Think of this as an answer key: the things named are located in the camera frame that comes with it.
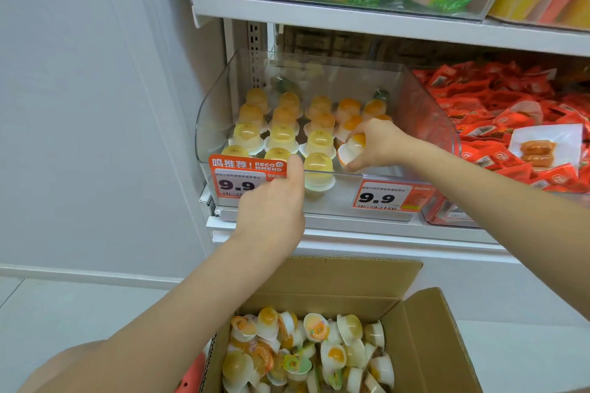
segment white floor tile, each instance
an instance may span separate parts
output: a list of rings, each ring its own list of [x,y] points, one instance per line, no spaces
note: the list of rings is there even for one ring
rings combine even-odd
[[[590,385],[590,329],[457,321],[484,393],[558,393]]]
[[[0,308],[2,393],[14,393],[56,353],[109,337],[166,292],[25,280]]]
[[[22,278],[0,277],[0,306],[21,283]]]

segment wall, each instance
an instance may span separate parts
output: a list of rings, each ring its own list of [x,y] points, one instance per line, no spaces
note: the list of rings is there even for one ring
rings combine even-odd
[[[210,249],[193,72],[222,67],[219,23],[183,44],[188,0],[0,6],[0,264],[186,275]]]

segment cardboard box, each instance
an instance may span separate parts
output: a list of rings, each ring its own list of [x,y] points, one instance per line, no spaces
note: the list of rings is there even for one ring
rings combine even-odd
[[[265,306],[303,318],[309,312],[335,319],[355,314],[378,319],[395,371],[395,393],[482,393],[457,325],[439,288],[405,292],[422,268],[419,261],[290,257],[237,311]],[[205,365],[202,393],[221,393],[221,366],[229,320],[218,330]]]

